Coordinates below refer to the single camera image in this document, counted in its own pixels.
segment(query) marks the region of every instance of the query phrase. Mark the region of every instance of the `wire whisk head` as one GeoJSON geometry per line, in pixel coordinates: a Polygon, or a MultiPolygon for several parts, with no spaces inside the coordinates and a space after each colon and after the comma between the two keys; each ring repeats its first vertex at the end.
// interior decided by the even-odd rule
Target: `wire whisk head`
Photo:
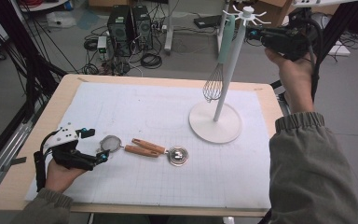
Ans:
{"type": "Polygon", "coordinates": [[[210,103],[212,100],[220,99],[223,89],[223,65],[220,63],[216,66],[213,73],[206,81],[202,92],[205,100],[210,103]]]}

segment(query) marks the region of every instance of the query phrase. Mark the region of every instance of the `equipment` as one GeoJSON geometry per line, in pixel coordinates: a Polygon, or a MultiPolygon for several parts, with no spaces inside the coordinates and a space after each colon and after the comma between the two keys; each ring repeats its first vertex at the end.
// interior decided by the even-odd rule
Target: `equipment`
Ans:
{"type": "Polygon", "coordinates": [[[130,57],[130,45],[133,40],[131,8],[127,5],[115,5],[107,22],[115,56],[130,57]]]}
{"type": "Polygon", "coordinates": [[[97,50],[100,54],[100,59],[103,62],[106,62],[109,60],[109,50],[106,46],[107,40],[106,36],[99,36],[98,37],[98,44],[97,44],[97,50]]]}
{"type": "Polygon", "coordinates": [[[311,95],[314,100],[324,43],[322,29],[319,23],[311,18],[310,7],[296,8],[289,14],[289,24],[286,26],[266,28],[248,25],[246,34],[249,40],[260,40],[264,47],[284,54],[284,57],[291,61],[296,61],[309,52],[313,68],[311,95]]]}
{"type": "Polygon", "coordinates": [[[48,154],[52,154],[57,164],[70,168],[78,168],[92,171],[93,168],[107,161],[109,150],[104,150],[95,157],[81,153],[76,149],[78,138],[88,138],[95,134],[94,129],[76,130],[71,124],[61,127],[58,131],[46,136],[40,145],[40,150],[34,153],[34,166],[36,169],[37,192],[45,187],[46,184],[46,164],[48,154]]]}
{"type": "Polygon", "coordinates": [[[161,147],[138,138],[132,138],[132,142],[137,146],[126,145],[124,150],[130,153],[152,158],[157,158],[159,155],[166,154],[168,156],[168,161],[174,166],[184,165],[189,157],[188,152],[184,147],[174,146],[167,150],[165,147],[161,147]]]}
{"type": "Polygon", "coordinates": [[[202,89],[204,97],[208,103],[212,100],[218,100],[222,93],[224,81],[223,64],[226,62],[235,28],[235,17],[233,15],[229,15],[227,18],[228,22],[224,28],[222,45],[219,58],[217,59],[218,64],[202,89]]]}
{"type": "Polygon", "coordinates": [[[217,27],[222,20],[222,16],[210,16],[210,17],[202,17],[194,19],[194,23],[200,29],[207,28],[207,27],[217,27]]]}
{"type": "Polygon", "coordinates": [[[151,20],[146,6],[132,7],[133,23],[135,28],[135,38],[138,42],[139,50],[152,49],[153,37],[150,30],[151,20]]]}

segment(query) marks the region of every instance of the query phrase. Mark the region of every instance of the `hand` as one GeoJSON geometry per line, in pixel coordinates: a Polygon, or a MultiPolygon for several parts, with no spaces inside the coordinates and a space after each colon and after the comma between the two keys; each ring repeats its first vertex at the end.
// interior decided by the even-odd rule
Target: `hand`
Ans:
{"type": "Polygon", "coordinates": [[[48,164],[48,176],[45,188],[63,193],[74,183],[74,180],[78,176],[84,173],[86,173],[86,170],[76,168],[66,169],[52,159],[48,164]]]}
{"type": "Polygon", "coordinates": [[[313,102],[310,94],[312,67],[310,54],[295,62],[286,60],[272,49],[265,49],[270,61],[279,67],[281,83],[286,89],[284,97],[292,113],[313,112],[313,102]]]}

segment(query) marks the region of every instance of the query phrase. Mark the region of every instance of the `whisk handle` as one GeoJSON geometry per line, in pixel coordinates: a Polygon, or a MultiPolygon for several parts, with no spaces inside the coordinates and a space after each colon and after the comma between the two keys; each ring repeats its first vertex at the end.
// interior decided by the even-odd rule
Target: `whisk handle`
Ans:
{"type": "Polygon", "coordinates": [[[223,31],[223,39],[222,39],[222,46],[220,48],[220,53],[217,61],[219,63],[225,63],[229,47],[232,42],[232,37],[234,36],[234,28],[235,28],[235,17],[234,15],[227,15],[228,22],[225,25],[224,31],[223,31]]]}

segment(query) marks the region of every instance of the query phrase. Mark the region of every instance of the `cardboard box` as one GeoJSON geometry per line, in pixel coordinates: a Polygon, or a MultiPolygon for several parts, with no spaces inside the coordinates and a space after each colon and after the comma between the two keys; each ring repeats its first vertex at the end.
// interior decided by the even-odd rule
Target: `cardboard box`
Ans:
{"type": "Polygon", "coordinates": [[[89,0],[91,7],[112,7],[114,5],[129,5],[132,6],[132,0],[89,0]]]}
{"type": "MultiPolygon", "coordinates": [[[[292,0],[259,0],[256,4],[252,5],[255,9],[255,14],[267,12],[266,15],[259,17],[261,21],[270,21],[271,24],[264,24],[266,27],[277,27],[282,25],[284,17],[287,15],[287,10],[292,4],[292,0]]],[[[238,4],[236,8],[242,10],[244,4],[238,4]]]]}

